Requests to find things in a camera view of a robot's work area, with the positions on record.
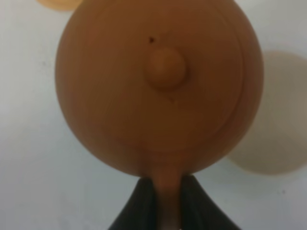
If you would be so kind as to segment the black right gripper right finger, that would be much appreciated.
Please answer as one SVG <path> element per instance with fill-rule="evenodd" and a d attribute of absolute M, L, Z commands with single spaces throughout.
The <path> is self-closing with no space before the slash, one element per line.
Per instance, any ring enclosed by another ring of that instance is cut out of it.
<path fill-rule="evenodd" d="M 179 230 L 239 230 L 209 197 L 193 175 L 180 179 Z"/>

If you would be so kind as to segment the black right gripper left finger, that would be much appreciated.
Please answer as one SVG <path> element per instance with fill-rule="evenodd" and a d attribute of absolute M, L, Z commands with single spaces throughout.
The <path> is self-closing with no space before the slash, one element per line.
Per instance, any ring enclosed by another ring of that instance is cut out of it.
<path fill-rule="evenodd" d="M 110 230 L 164 230 L 165 217 L 159 198 L 165 195 L 165 183 L 141 178 Z"/>

